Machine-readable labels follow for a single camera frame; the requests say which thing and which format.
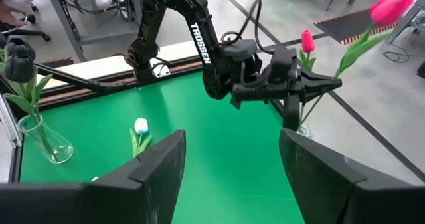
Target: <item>green mat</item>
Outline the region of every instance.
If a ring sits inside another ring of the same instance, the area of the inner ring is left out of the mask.
[[[21,182],[90,181],[131,159],[129,129],[149,122],[156,142],[187,134],[185,174],[173,223],[303,223],[279,155],[282,118],[271,105],[241,110],[209,98],[201,73],[43,112],[47,124],[74,145],[51,164],[25,140]]]

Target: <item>red tulip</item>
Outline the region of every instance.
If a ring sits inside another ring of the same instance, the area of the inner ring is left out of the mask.
[[[316,49],[313,36],[311,35],[311,31],[309,29],[303,30],[303,33],[301,34],[301,44],[303,51],[306,53],[310,53]]]
[[[379,0],[369,11],[373,23],[387,26],[398,21],[414,0]]]

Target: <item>gray floor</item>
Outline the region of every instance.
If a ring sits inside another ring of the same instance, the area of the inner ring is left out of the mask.
[[[237,1],[245,9],[249,9],[254,0]],[[324,12],[326,0],[263,0],[260,22],[281,42],[285,42],[298,39],[303,29],[311,29],[314,34],[321,33],[313,22],[366,9],[375,1],[357,0],[349,7],[348,0],[335,0],[330,10]],[[27,37],[37,50],[37,61],[68,57],[78,60],[50,1],[36,0],[34,4],[39,7],[40,13],[36,15],[37,25],[31,29],[43,29],[52,36],[49,43],[39,37]],[[87,0],[81,0],[81,4],[87,5]],[[209,0],[209,9],[218,35],[229,30],[239,30],[243,23],[244,15],[228,0]],[[109,32],[113,33],[116,32],[115,27],[120,26],[119,17],[108,19],[103,22],[103,27],[96,29],[98,24],[94,22],[95,18],[79,15],[75,10],[72,15],[83,33],[101,32],[105,29],[110,29]],[[252,37],[253,25],[250,23],[244,38]],[[124,53],[132,39],[130,35],[102,44],[84,46],[84,55],[92,60]],[[260,33],[260,39],[263,45],[273,43],[263,33]],[[395,43],[412,55],[425,55],[424,39],[422,35],[414,36],[406,31]],[[168,11],[157,42],[160,46],[165,46],[189,40],[191,37],[185,20],[176,12]],[[333,74],[339,64],[340,54],[345,52],[347,46],[340,45],[329,37],[316,40],[316,44],[315,72]],[[422,158],[425,148],[420,129],[425,125],[425,80],[416,76],[416,69],[425,58],[410,57],[408,62],[398,64],[382,55],[385,50],[392,49],[395,48],[379,45],[369,51],[342,76],[344,86],[336,93],[425,171],[425,161]],[[265,63],[270,60],[266,54],[260,56]],[[423,184],[329,96],[322,100],[308,124],[313,130],[314,139],[323,145],[414,185]],[[0,181],[7,180],[6,171],[10,162],[10,148],[4,145],[6,143],[5,135],[0,133]]]

